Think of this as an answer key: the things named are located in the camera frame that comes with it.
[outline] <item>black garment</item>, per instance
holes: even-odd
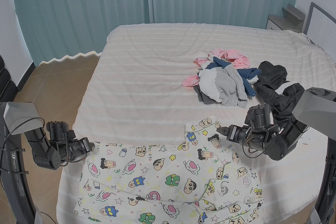
[[[286,81],[287,70],[282,65],[273,65],[268,61],[262,62],[259,67],[261,74],[258,74],[258,81],[254,84],[256,88],[259,84],[268,84],[273,90],[276,90]]]
[[[305,89],[299,83],[295,83],[285,88],[283,95],[279,95],[270,85],[261,83],[256,91],[266,104],[271,105],[274,124],[278,124],[281,129],[290,120],[292,111]]]
[[[198,100],[200,102],[203,102],[204,104],[215,104],[215,103],[217,103],[215,100],[211,99],[209,96],[207,96],[203,92],[201,92],[201,89],[200,89],[199,85],[194,86],[194,90],[197,93],[197,97],[198,97]]]

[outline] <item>mattress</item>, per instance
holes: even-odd
[[[78,138],[128,145],[179,144],[185,123],[213,114],[222,125],[243,125],[246,109],[205,105],[193,88],[181,86],[197,73],[192,58],[214,48],[238,49],[251,67],[270,61],[286,67],[287,80],[305,89],[336,91],[336,68],[331,58],[305,37],[289,30],[272,31],[211,24],[140,24],[120,26],[107,44],[87,86],[73,129]],[[258,170],[265,201],[260,223],[278,223],[316,199],[325,165],[327,137],[310,129],[296,149],[281,161],[265,155],[246,164]],[[78,178],[83,163],[63,168],[59,185],[59,224],[91,223],[72,210],[78,201]]]

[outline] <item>nightstand drawer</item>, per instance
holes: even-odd
[[[279,31],[281,31],[281,29],[271,20],[267,20],[266,29],[267,30],[279,30]]]

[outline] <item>bed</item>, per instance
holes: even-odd
[[[195,23],[120,26],[107,37],[73,129],[78,138],[144,145],[179,144],[185,123],[213,114],[224,125],[242,125],[248,108],[262,102],[258,96],[250,98],[246,109],[205,105],[192,87],[181,86],[184,78],[197,72],[192,58],[217,47],[241,50],[251,67],[264,60],[283,65],[287,80],[299,82],[305,89],[314,86],[336,91],[335,64],[326,52],[329,47],[323,48],[325,42],[317,43],[319,36],[318,30],[310,35],[315,45],[290,30]],[[248,159],[241,147],[236,148],[242,161],[260,175],[265,201],[263,219],[258,222],[278,223],[316,199],[324,171],[326,136],[311,128],[297,148],[279,162],[265,155]],[[57,203],[59,224],[91,223],[72,213],[80,198],[82,166],[74,163],[63,168]]]

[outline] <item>baseboard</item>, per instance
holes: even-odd
[[[23,86],[25,85],[25,83],[27,82],[28,78],[30,77],[30,75],[32,74],[32,72],[35,69],[35,65],[34,63],[31,63],[30,67],[28,67],[27,71],[25,72],[25,74],[23,75],[22,79],[20,80],[19,84],[17,85],[17,88],[20,91],[22,91]]]

